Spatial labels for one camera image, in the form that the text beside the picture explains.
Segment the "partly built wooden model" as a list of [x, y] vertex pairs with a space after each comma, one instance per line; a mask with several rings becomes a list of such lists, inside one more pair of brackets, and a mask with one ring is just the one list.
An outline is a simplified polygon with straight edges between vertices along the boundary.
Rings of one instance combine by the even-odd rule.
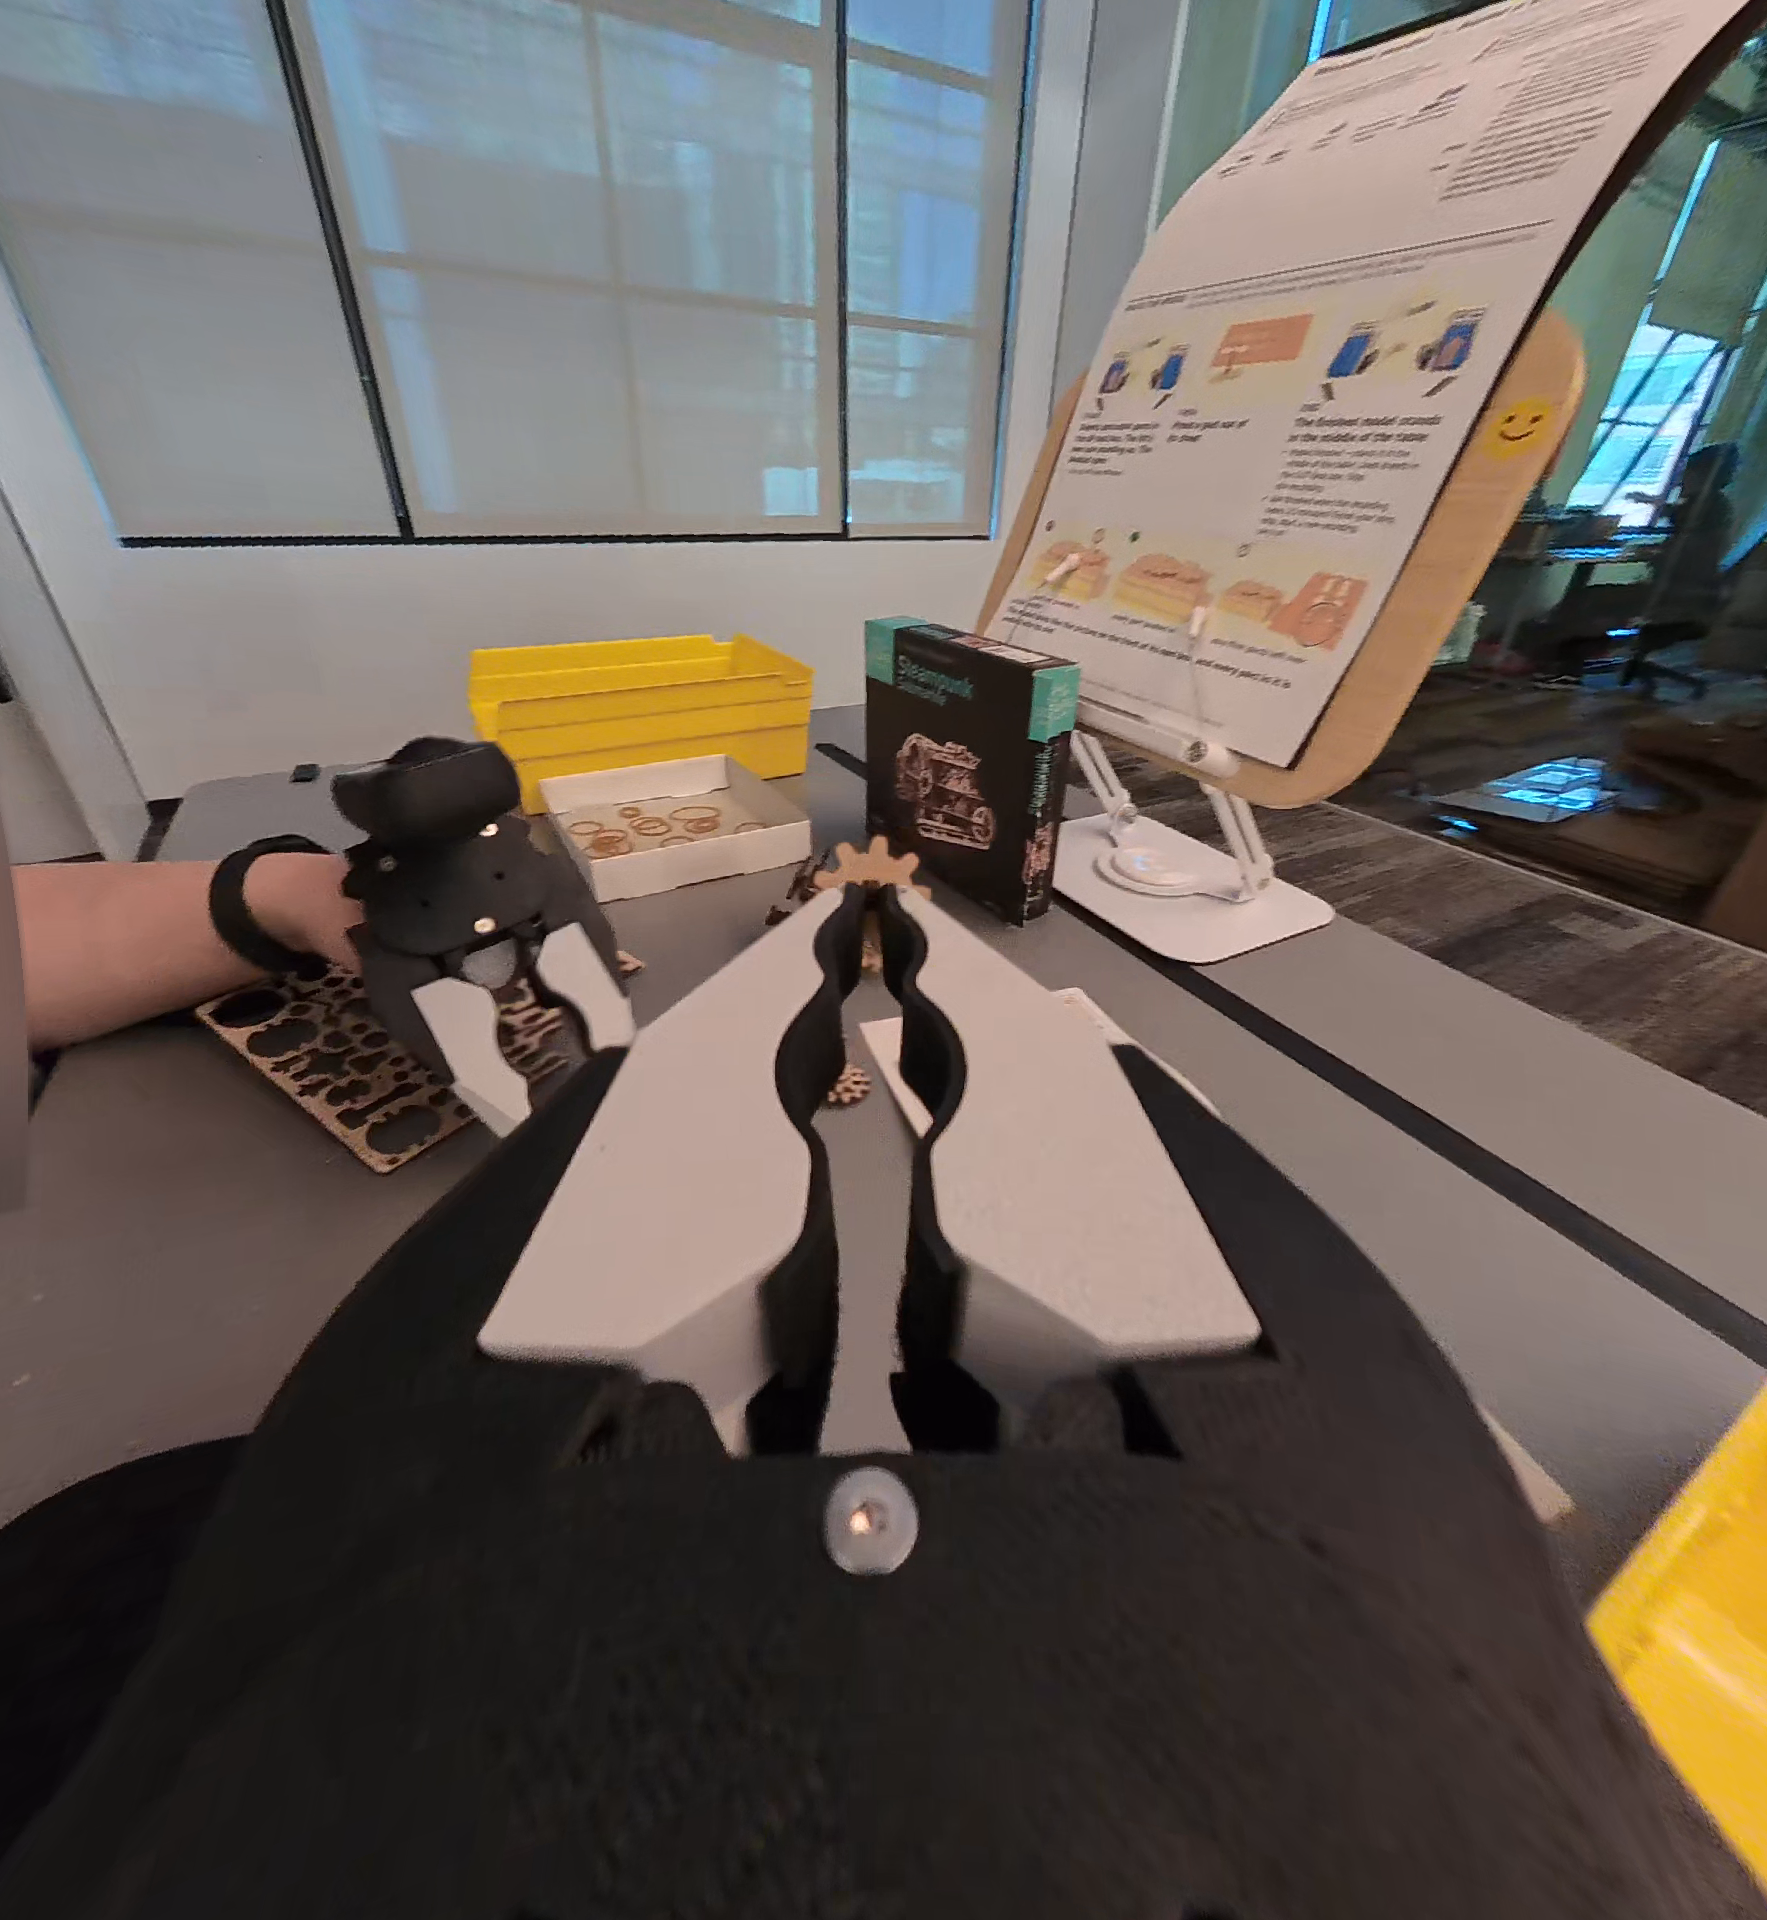
[[[816, 900], [816, 878], [837, 868], [837, 852], [810, 852], [792, 868], [783, 900], [768, 908], [768, 924], [792, 917], [804, 904]], [[881, 930], [879, 915], [865, 908], [865, 973], [881, 973]]]

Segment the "yellow stacked storage bins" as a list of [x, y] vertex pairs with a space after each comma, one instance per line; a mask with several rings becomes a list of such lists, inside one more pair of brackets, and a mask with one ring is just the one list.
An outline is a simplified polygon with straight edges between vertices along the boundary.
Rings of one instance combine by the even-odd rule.
[[1767, 1890], [1767, 1377], [1596, 1599], [1588, 1642]]
[[730, 756], [798, 780], [816, 679], [755, 636], [607, 636], [470, 651], [470, 721], [521, 775], [521, 806], [545, 780], [672, 756]]

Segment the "bunch of tan rubber bands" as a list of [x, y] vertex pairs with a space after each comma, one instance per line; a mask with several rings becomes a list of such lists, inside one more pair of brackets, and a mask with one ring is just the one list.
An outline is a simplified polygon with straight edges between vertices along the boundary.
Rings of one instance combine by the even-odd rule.
[[718, 841], [748, 841], [768, 823], [730, 798], [651, 798], [651, 803], [586, 803], [557, 812], [560, 833], [586, 858], [620, 858], [651, 849], [698, 849]]

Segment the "small wooden gear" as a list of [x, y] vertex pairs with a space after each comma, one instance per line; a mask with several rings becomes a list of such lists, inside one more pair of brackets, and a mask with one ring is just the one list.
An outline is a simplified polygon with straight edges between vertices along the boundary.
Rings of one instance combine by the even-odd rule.
[[827, 894], [827, 891], [841, 891], [841, 883], [857, 883], [870, 894], [873, 891], [907, 891], [920, 900], [936, 900], [936, 891], [920, 872], [920, 852], [895, 849], [881, 833], [873, 833], [865, 849], [857, 846], [831, 846], [822, 852], [822, 866], [810, 868], [810, 891]]

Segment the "white cardboard tray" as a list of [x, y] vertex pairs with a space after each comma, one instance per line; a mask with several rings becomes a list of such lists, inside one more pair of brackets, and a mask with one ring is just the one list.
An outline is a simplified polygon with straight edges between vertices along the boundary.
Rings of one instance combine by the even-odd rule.
[[651, 852], [620, 852], [620, 858], [586, 858], [557, 823], [560, 846], [586, 866], [586, 878], [599, 904], [651, 900], [651, 894], [672, 894], [672, 891], [713, 883], [713, 878], [798, 868], [810, 852], [809, 806], [789, 786], [755, 780], [754, 768], [720, 755], [662, 756], [662, 765], [629, 765], [629, 768], [599, 768], [599, 775], [560, 775], [560, 780], [539, 780], [537, 794], [548, 823], [565, 806], [651, 803], [651, 798], [730, 798], [768, 823], [764, 833], [748, 833], [748, 841], [718, 841], [698, 849], [651, 849]]

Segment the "instruction poster board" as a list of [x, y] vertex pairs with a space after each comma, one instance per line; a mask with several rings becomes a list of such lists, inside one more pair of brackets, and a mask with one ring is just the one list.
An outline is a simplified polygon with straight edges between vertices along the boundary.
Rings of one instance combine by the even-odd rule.
[[1578, 396], [1538, 321], [1608, 198], [1767, 6], [1516, 0], [1359, 38], [1162, 218], [1123, 280], [984, 636], [1081, 667], [1075, 728], [1294, 806], [1407, 708]]

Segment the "black mesh wrist pad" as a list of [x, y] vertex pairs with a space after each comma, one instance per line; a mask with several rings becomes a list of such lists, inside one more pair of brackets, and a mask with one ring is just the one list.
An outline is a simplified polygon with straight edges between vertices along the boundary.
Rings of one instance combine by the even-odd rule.
[[243, 1433], [87, 1476], [0, 1526], [0, 1861], [157, 1637]]

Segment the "person's left forearm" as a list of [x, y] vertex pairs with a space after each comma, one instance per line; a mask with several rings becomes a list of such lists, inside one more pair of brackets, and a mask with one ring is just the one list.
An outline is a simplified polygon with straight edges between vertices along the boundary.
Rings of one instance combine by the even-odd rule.
[[32, 1053], [189, 1008], [262, 971], [220, 943], [214, 866], [14, 866]]

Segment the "window with white blinds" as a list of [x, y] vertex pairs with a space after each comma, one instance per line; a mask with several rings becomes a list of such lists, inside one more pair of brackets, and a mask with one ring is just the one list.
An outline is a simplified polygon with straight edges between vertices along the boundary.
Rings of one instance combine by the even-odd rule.
[[0, 0], [119, 548], [984, 533], [1033, 6]]

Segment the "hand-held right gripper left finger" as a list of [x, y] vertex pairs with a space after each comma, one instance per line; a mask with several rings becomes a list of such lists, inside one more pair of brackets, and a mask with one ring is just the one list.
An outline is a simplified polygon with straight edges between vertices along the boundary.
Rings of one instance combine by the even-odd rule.
[[870, 891], [822, 891], [651, 1023], [537, 1219], [478, 1350], [684, 1382], [728, 1450], [810, 1457], [837, 1358], [816, 1111], [849, 1070]]

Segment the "person's left hand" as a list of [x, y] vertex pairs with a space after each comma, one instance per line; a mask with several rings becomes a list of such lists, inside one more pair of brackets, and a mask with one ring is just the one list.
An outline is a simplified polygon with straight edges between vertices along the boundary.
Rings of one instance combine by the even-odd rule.
[[247, 908], [279, 943], [356, 973], [362, 954], [354, 930], [362, 924], [362, 904], [341, 878], [341, 852], [262, 852], [247, 868]]

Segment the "black model kit box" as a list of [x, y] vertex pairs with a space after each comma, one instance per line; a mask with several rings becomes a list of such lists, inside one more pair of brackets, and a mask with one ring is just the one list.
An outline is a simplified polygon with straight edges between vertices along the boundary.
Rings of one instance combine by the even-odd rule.
[[914, 616], [865, 625], [870, 833], [1004, 924], [1055, 894], [1081, 667]]

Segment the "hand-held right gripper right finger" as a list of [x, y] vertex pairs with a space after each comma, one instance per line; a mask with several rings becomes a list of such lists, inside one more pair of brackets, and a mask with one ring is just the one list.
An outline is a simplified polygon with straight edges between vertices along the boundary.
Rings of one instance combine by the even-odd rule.
[[887, 1396], [914, 1450], [1001, 1450], [1060, 1382], [1262, 1345], [1136, 1039], [914, 891], [887, 891], [887, 992], [914, 1132]]

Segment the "white document stand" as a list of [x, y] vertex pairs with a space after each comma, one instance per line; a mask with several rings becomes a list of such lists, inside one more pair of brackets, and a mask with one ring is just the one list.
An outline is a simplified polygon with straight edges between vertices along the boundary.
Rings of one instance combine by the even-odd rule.
[[1254, 803], [1220, 781], [1230, 755], [1203, 745], [1203, 765], [1176, 765], [1214, 816], [1214, 849], [1145, 816], [1100, 735], [1075, 728], [1072, 756], [1093, 812], [1060, 823], [1055, 900], [1193, 971], [1317, 937], [1339, 917], [1326, 900], [1278, 878]]

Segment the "laser-cut wooden parts sheet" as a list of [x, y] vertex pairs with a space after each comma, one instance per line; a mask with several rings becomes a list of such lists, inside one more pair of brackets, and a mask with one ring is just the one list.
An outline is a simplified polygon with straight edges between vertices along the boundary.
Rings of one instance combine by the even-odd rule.
[[189, 1015], [368, 1174], [400, 1174], [475, 1123], [405, 1056], [341, 971], [243, 987]]

